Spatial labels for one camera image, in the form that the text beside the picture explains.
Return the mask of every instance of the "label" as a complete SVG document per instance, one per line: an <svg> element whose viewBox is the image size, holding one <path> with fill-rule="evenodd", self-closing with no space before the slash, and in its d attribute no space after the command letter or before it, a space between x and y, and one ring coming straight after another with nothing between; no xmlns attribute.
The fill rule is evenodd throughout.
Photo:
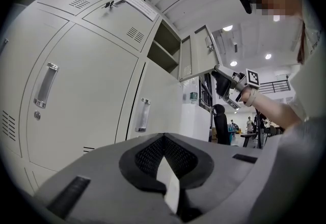
<svg viewBox="0 0 326 224"><path fill-rule="evenodd" d="M157 16L157 12L154 11L150 6L148 6L143 0L125 0L130 5L134 6L141 13L143 13L146 17L148 17L151 21Z"/></svg>

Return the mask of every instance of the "cabinet handle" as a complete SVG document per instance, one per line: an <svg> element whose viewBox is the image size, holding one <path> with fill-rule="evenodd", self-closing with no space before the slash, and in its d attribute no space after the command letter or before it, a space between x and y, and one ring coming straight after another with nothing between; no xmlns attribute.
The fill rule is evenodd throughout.
<svg viewBox="0 0 326 224"><path fill-rule="evenodd" d="M146 132L150 105L150 100L146 98L141 99L141 107L139 109L140 114L137 117L137 124L135 128L136 132Z"/></svg>
<svg viewBox="0 0 326 224"><path fill-rule="evenodd" d="M55 64L47 63L47 66L48 70L46 71L43 82L34 98L34 103L40 108L45 108L50 88L59 70L59 67Z"/></svg>
<svg viewBox="0 0 326 224"><path fill-rule="evenodd" d="M214 49L214 44L213 44L213 42L212 42L210 36L206 37L206 38L205 38L205 41L206 41L206 46L207 46L208 49L209 49L209 52L214 51L214 50L215 50L215 49Z"/></svg>
<svg viewBox="0 0 326 224"><path fill-rule="evenodd" d="M9 42L9 40L8 39L5 39L4 40L4 42L2 43L2 46L1 46L1 48L0 48L0 54L2 53L2 51L4 50L4 48L5 48L5 46L6 46L6 44Z"/></svg>

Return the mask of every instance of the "hand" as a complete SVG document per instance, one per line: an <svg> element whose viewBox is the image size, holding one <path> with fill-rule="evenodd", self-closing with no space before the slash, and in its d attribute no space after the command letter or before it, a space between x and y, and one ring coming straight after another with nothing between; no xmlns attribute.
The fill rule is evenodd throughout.
<svg viewBox="0 0 326 224"><path fill-rule="evenodd" d="M251 87L245 87L241 92L241 99L242 102L247 102L250 97Z"/></svg>

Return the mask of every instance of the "wrist strap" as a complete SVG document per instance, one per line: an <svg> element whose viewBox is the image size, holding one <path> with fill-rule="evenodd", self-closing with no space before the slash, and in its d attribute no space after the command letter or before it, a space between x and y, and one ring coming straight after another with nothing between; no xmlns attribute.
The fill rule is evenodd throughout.
<svg viewBox="0 0 326 224"><path fill-rule="evenodd" d="M250 107L253 104L254 100L256 99L257 93L258 91L256 89L251 89L248 101L245 103L247 107Z"/></svg>

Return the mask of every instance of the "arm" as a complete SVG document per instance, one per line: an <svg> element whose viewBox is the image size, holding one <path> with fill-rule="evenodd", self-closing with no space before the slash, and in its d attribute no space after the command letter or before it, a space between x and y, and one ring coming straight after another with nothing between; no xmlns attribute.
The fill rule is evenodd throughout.
<svg viewBox="0 0 326 224"><path fill-rule="evenodd" d="M248 87L242 91L241 101L246 102L248 100L250 91L251 88ZM259 110L271 121L285 129L289 128L293 124L301 122L301 119L289 105L274 101L259 92L257 93L257 97L252 106Z"/></svg>

